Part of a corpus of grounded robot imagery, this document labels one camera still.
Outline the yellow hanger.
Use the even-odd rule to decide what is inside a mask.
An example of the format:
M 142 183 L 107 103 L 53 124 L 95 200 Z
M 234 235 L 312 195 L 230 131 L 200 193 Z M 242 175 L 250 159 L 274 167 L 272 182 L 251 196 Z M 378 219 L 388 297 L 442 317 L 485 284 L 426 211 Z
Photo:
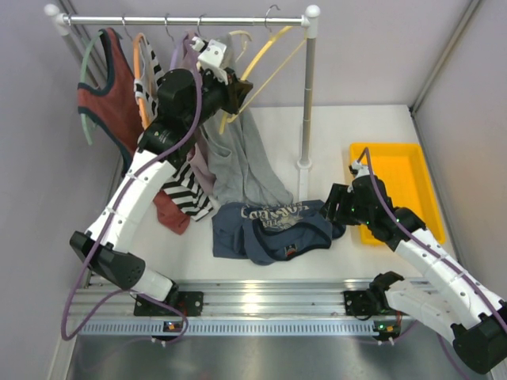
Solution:
M 243 71 L 240 79 L 242 81 L 246 81 L 254 68 L 259 64 L 265 54 L 273 48 L 276 43 L 284 36 L 287 32 L 292 29 L 292 26 L 284 26 L 277 33 L 273 34 L 269 32 L 269 39 L 264 44 L 264 46 L 257 52 L 257 54 L 250 61 L 249 65 Z M 225 128 L 228 124 L 231 124 L 235 121 L 242 112 L 246 110 L 246 108 L 250 105 L 250 103 L 259 95 L 259 93 L 274 79 L 274 77 L 290 62 L 290 60 L 295 56 L 295 54 L 303 47 L 303 45 L 307 42 L 307 34 L 304 34 L 304 38 L 299 43 L 299 45 L 288 55 L 288 57 L 273 71 L 273 73 L 265 80 L 265 82 L 256 90 L 256 92 L 250 97 L 250 99 L 243 104 L 243 106 L 239 109 L 238 113 L 235 115 L 224 113 L 219 125 L 219 134 L 222 135 L 225 132 Z

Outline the blue printed tank top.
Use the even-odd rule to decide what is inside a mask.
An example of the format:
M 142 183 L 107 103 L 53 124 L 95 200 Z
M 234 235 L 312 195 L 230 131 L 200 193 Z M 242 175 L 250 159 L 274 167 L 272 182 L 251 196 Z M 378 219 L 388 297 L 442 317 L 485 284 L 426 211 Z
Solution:
M 346 227 L 325 219 L 323 206 L 318 199 L 275 207 L 223 205 L 212 218 L 213 256 L 267 266 L 329 249 Z

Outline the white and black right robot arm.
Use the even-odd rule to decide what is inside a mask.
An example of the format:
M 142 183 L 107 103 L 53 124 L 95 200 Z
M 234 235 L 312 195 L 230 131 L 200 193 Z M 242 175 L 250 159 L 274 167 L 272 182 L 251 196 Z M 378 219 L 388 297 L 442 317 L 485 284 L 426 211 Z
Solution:
M 374 311 L 401 311 L 420 321 L 478 374 L 505 360 L 506 301 L 448 254 L 413 211 L 393 206 L 380 179 L 362 176 L 350 185 L 333 184 L 321 214 L 334 225 L 366 226 L 436 290 L 428 294 L 394 272 L 378 275 L 369 286 Z

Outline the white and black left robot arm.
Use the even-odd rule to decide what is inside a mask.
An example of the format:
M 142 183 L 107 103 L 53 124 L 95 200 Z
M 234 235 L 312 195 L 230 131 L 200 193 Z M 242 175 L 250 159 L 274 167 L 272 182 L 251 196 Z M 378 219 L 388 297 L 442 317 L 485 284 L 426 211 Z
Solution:
M 238 113 L 254 87 L 230 67 L 222 73 L 219 78 L 210 69 L 178 68 L 162 77 L 158 115 L 139 140 L 119 188 L 87 231 L 70 239 L 87 268 L 124 291 L 148 296 L 161 314 L 178 308 L 177 284 L 131 254 L 132 239 L 155 196 L 182 168 L 194 131 L 220 110 Z

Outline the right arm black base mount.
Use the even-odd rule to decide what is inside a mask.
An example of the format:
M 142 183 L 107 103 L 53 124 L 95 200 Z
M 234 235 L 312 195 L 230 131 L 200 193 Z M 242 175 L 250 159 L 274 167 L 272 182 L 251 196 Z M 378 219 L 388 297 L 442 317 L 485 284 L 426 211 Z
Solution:
M 394 316 L 396 311 L 390 308 L 383 294 L 373 291 L 345 291 L 345 314 L 366 321 L 377 316 Z

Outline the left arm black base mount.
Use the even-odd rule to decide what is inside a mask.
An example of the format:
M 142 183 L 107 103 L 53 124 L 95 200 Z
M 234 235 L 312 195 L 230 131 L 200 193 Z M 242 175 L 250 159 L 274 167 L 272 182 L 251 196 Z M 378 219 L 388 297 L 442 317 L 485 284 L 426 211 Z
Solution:
M 200 291 L 180 291 L 173 308 L 186 317 L 199 317 L 204 305 L 204 293 Z M 176 316 L 167 308 L 157 306 L 143 297 L 136 295 L 133 314 L 137 317 Z

